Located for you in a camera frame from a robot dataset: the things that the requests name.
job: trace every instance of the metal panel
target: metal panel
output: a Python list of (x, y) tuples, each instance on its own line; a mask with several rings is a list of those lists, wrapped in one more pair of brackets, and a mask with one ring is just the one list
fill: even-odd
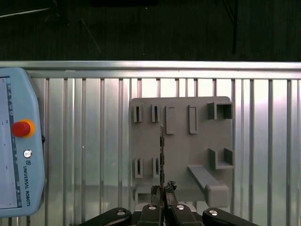
[(83, 142), (85, 152), (85, 220), (100, 214), (100, 166), (102, 160), (100, 148), (100, 103), (101, 80), (87, 79), (85, 84), (85, 137)]
[(63, 187), (64, 170), (64, 127), (66, 125), (66, 81), (50, 79), (48, 93), (48, 208), (47, 225), (64, 225), (66, 209), (64, 206), (65, 190)]
[[(129, 101), (228, 96), (236, 120), (232, 208), (259, 225), (300, 222), (300, 63), (0, 62), (21, 66), (39, 93), (46, 137), (43, 204), (0, 226), (68, 226), (133, 209)], [(199, 213), (204, 202), (193, 202)]]
[(287, 81), (273, 81), (272, 216), (271, 225), (286, 225)]

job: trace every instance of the emergency stop button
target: emergency stop button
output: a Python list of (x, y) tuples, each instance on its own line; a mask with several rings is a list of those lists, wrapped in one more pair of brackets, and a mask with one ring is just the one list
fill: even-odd
[(26, 137), (31, 133), (31, 126), (26, 121), (15, 122), (11, 127), (11, 132), (16, 137)]

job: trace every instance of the metal bar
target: metal bar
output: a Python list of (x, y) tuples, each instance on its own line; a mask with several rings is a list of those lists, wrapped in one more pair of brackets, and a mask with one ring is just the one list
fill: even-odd
[(253, 208), (254, 208), (254, 81), (250, 81), (250, 152), (249, 152), (249, 221), (253, 222)]
[(17, 16), (17, 15), (24, 15), (24, 14), (30, 14), (30, 13), (38, 13), (41, 11), (46, 11), (51, 9), (50, 7), (47, 8), (39, 8), (39, 9), (34, 9), (34, 10), (28, 10), (28, 11), (22, 11), (22, 12), (17, 12), (17, 13), (10, 13), (10, 14), (5, 14), (5, 15), (0, 15), (0, 19), (1, 18), (5, 18), (5, 17), (10, 17), (10, 16)]
[(297, 62), (206, 62), (206, 61), (0, 61), (0, 67), (26, 70), (301, 70)]
[(273, 81), (269, 81), (268, 97), (268, 226), (272, 226), (273, 180)]

